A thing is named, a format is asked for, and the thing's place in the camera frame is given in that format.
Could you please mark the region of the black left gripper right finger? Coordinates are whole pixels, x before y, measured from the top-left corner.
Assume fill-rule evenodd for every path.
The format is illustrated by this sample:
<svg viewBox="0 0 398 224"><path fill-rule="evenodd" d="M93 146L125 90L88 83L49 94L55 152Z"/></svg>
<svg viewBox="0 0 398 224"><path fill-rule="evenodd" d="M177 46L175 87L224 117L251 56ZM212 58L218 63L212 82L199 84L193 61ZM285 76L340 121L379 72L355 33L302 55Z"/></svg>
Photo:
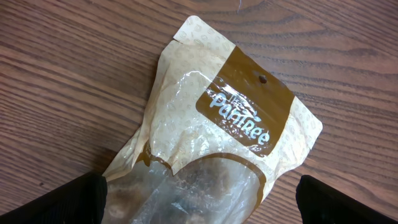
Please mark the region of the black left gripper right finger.
<svg viewBox="0 0 398 224"><path fill-rule="evenodd" d="M310 175L301 176L295 198L303 224L397 224Z"/></svg>

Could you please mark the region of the brown labelled food package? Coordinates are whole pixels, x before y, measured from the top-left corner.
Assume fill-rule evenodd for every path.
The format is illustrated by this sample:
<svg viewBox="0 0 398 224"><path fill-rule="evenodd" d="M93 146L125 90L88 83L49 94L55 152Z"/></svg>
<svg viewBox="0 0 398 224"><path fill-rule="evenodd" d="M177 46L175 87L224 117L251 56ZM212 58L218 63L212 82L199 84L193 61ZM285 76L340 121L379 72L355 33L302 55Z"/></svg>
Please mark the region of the brown labelled food package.
<svg viewBox="0 0 398 224"><path fill-rule="evenodd" d="M162 51L141 127L104 172L104 223L242 223L323 128L198 16Z"/></svg>

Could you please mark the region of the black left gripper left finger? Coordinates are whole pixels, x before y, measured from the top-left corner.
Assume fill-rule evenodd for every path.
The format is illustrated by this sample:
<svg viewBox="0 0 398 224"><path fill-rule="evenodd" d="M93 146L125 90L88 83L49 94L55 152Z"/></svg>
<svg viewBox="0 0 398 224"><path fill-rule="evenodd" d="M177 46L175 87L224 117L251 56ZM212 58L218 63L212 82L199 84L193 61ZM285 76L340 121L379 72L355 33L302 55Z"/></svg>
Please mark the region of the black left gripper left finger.
<svg viewBox="0 0 398 224"><path fill-rule="evenodd" d="M100 224L107 193L106 179L89 172L1 215L1 224Z"/></svg>

